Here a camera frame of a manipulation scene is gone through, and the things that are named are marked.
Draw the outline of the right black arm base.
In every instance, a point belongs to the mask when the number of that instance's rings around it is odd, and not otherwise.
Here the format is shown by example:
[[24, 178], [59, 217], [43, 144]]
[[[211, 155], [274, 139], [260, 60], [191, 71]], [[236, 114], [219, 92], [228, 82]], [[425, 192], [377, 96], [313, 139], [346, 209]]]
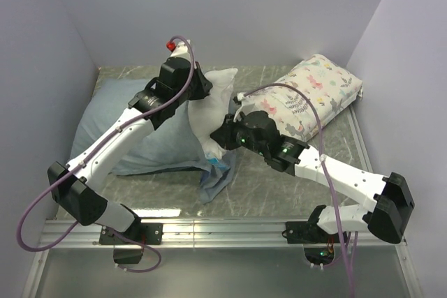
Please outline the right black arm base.
[[328, 234], [317, 224], [304, 221], [286, 221], [281, 233], [287, 244], [303, 246], [305, 260], [311, 266], [329, 267], [339, 260], [335, 246], [340, 245], [337, 233]]

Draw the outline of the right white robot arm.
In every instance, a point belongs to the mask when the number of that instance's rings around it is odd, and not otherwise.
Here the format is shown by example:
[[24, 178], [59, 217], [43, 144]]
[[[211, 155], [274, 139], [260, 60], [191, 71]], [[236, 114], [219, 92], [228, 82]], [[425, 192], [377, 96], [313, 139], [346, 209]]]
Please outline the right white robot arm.
[[263, 111], [226, 115], [211, 138], [227, 150], [244, 147], [263, 157], [274, 170], [315, 181], [355, 201], [354, 205], [319, 205], [306, 222], [287, 222], [290, 244], [322, 244], [339, 241], [339, 231], [370, 232], [381, 241], [399, 244], [415, 207], [406, 179], [398, 174], [374, 174], [331, 157], [293, 137], [282, 135]]

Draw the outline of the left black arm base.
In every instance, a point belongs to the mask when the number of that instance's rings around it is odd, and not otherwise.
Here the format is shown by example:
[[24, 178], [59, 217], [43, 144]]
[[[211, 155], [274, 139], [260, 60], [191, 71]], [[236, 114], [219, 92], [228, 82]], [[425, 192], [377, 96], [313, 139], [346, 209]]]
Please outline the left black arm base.
[[161, 254], [153, 246], [161, 244], [162, 236], [162, 223], [140, 223], [128, 233], [119, 233], [111, 228], [102, 227], [98, 244], [113, 247], [114, 263], [122, 269], [126, 265], [138, 265], [145, 251], [153, 252], [156, 262], [147, 270], [151, 271], [161, 264]]

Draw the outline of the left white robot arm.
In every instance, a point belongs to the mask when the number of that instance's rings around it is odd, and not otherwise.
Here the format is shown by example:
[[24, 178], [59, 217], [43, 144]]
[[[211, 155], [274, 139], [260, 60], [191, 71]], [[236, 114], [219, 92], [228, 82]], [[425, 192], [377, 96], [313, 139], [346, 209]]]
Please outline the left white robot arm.
[[139, 141], [156, 131], [188, 100], [207, 97], [212, 83], [200, 65], [170, 57], [159, 75], [129, 101], [116, 122], [93, 145], [67, 164], [53, 163], [48, 170], [53, 200], [83, 226], [99, 224], [116, 231], [125, 244], [141, 237], [141, 219], [123, 204], [100, 195], [99, 187], [114, 166]]

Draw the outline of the white pillow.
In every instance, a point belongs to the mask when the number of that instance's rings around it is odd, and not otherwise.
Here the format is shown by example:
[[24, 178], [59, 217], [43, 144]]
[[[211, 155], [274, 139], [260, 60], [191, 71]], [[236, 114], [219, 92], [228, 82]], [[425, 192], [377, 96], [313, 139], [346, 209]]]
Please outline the white pillow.
[[191, 130], [197, 137], [206, 159], [212, 162], [220, 161], [226, 153], [210, 135], [222, 125], [228, 114], [237, 72], [236, 68], [207, 72], [205, 78], [212, 83], [210, 94], [204, 99], [189, 101]]

